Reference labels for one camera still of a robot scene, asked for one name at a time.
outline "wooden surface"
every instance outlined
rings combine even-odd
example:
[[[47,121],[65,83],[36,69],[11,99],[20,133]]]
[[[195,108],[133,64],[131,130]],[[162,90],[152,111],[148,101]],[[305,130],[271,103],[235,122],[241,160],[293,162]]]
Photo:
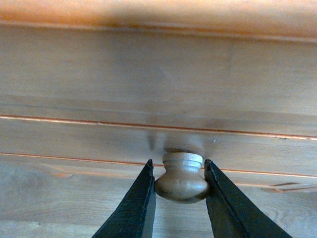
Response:
[[[0,2],[6,23],[43,19],[41,24],[104,26],[98,25],[95,12],[96,18],[87,21],[94,9],[80,11],[88,1],[67,3],[73,12],[65,8],[64,13],[74,16],[69,22],[53,11],[61,10],[60,4],[52,8],[53,2],[42,1],[46,11],[41,15],[35,14],[40,12],[35,2]],[[205,23],[216,28],[215,18],[207,15],[211,8],[221,21],[228,19],[224,31],[209,32],[230,35],[236,29],[270,39],[278,34],[284,41],[135,28],[0,26],[0,237],[91,236],[141,165],[153,159],[158,177],[164,173],[162,155],[175,149],[215,161],[293,237],[316,237],[314,194],[287,192],[315,191],[317,186],[317,45],[309,40],[316,36],[315,2],[285,1],[277,8],[253,2],[237,7],[227,2],[223,9],[220,3],[219,8],[186,7],[206,9],[202,23],[210,19]],[[160,16],[169,20],[168,7],[162,15],[152,14],[160,4],[143,13],[154,21]],[[183,20],[196,19],[173,4],[171,12],[181,12]],[[237,15],[223,14],[228,6]],[[76,12],[86,15],[80,18]],[[122,25],[110,18],[105,22],[153,26],[138,16],[135,22],[116,18]],[[174,16],[171,22],[180,15]],[[178,23],[191,29],[183,20]],[[304,39],[290,42],[285,36]],[[211,226],[207,213],[201,213],[205,210],[203,202],[183,207],[158,199],[155,237],[206,237]]]
[[[245,174],[252,172],[267,173],[274,180],[284,176],[288,177],[287,182],[299,182],[300,178],[300,183],[317,185],[313,140],[11,119],[1,120],[0,133],[4,160],[27,161],[30,155],[31,160],[44,156],[39,162],[64,159],[68,165],[78,166],[80,160],[100,161],[106,162],[105,169],[111,169],[108,166],[112,162],[142,165],[151,158],[161,166],[163,154],[177,148],[212,159],[221,169],[234,173],[238,178],[235,182],[254,185],[285,182],[283,179],[274,184],[270,179],[261,179],[250,183]]]
[[[317,137],[317,45],[0,27],[0,114]]]
[[[115,210],[133,181],[87,175],[58,178],[26,164],[1,162],[0,236],[91,237]],[[242,189],[292,237],[317,236],[315,194]],[[154,237],[212,237],[205,201],[182,205],[158,197]]]
[[[1,0],[3,23],[316,41],[315,0]]]
[[[236,183],[317,184],[315,44],[0,30],[3,160],[162,166],[164,153],[182,149]],[[78,171],[94,173],[86,162]]]

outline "pine wood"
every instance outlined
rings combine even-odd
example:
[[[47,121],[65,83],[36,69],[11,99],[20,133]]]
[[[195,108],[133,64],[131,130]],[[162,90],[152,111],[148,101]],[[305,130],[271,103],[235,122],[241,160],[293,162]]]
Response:
[[[1,162],[0,236],[90,237],[113,212],[133,181],[86,175],[57,178],[25,165]],[[242,190],[292,237],[316,237],[317,204],[313,193]],[[158,197],[155,238],[204,238],[210,237],[210,233],[205,201],[184,206]]]
[[[316,44],[0,27],[0,114],[317,136]]]
[[[265,38],[317,36],[313,0],[1,0],[0,20],[19,24],[134,27]]]
[[[317,184],[313,140],[10,119],[0,121],[0,134],[3,160],[51,164],[66,174],[135,178],[137,168],[151,158],[161,176],[163,154],[177,148],[212,159],[236,183]]]

